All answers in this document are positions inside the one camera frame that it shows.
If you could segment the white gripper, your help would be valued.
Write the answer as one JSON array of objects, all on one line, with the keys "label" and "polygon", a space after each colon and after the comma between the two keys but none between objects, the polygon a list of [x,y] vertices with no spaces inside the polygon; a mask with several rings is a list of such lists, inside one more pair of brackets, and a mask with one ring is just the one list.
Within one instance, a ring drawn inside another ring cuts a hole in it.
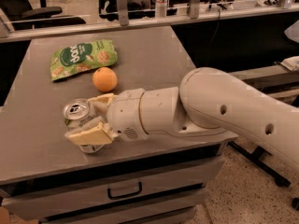
[{"label": "white gripper", "polygon": [[144,89],[123,91],[115,96],[106,93],[88,99],[92,115],[107,114],[106,122],[101,116],[94,118],[82,127],[68,131],[64,136],[78,146],[108,145],[118,136],[123,141],[146,140],[140,116],[140,102]]}]

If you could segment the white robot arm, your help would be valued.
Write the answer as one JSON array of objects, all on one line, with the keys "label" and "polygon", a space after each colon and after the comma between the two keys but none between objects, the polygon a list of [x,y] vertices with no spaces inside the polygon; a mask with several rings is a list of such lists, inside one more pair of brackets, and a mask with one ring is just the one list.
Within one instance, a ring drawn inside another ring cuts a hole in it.
[{"label": "white robot arm", "polygon": [[216,142],[235,133],[299,170],[299,108],[215,68],[193,69],[177,87],[109,93],[87,103],[96,116],[65,134],[78,146],[158,134]]}]

